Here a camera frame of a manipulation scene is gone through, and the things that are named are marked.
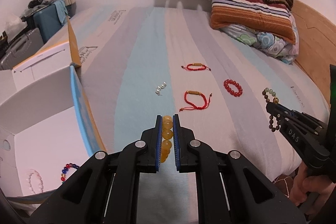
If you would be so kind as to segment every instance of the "gray suitcase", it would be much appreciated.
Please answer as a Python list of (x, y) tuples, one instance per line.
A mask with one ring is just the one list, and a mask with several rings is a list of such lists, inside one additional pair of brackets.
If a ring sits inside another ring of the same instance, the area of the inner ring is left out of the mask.
[(31, 57), (43, 46), (40, 30), (35, 28), (18, 38), (0, 60), (0, 70), (12, 69), (22, 61)]

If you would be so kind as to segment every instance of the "human hand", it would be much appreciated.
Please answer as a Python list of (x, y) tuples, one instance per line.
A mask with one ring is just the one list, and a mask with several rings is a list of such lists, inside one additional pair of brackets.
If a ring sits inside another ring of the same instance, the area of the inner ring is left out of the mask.
[(293, 188), (289, 194), (289, 199), (295, 206), (299, 206), (307, 200), (307, 192), (319, 193), (319, 197), (306, 212), (307, 215), (314, 217), (330, 197), (335, 188), (335, 184), (325, 175), (307, 177), (307, 171), (308, 167), (302, 162), (298, 174), (294, 178)]

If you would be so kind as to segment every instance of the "plastic bag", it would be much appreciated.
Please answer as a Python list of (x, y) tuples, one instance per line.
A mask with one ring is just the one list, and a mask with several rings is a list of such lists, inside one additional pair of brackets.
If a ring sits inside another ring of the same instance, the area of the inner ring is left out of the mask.
[(5, 24), (5, 32), (8, 37), (8, 42), (12, 41), (23, 29), (27, 27), (27, 23), (14, 14), (7, 17)]

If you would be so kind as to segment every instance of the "metal screw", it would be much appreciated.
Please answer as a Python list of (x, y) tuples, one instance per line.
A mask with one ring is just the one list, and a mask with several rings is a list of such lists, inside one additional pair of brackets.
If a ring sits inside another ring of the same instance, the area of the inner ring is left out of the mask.
[(240, 153), (236, 150), (230, 152), (230, 157), (234, 159), (240, 158)]
[(144, 141), (137, 141), (136, 143), (135, 143), (135, 146), (136, 147), (139, 147), (139, 148), (142, 148), (142, 147), (144, 147), (146, 145), (146, 143), (144, 142)]
[(190, 145), (191, 145), (192, 147), (199, 147), (199, 146), (201, 145), (201, 142), (200, 142), (199, 140), (192, 140), (192, 141), (190, 142)]
[(97, 160), (102, 160), (103, 158), (105, 158), (105, 153), (103, 151), (99, 151), (95, 154), (95, 158)]

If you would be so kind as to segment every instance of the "striped pillow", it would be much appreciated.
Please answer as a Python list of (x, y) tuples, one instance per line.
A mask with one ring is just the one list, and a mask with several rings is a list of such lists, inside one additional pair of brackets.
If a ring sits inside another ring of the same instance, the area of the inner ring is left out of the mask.
[(283, 4), (265, 4), (263, 0), (212, 0), (211, 27), (219, 29), (231, 23), (270, 32), (295, 44), (292, 23)]

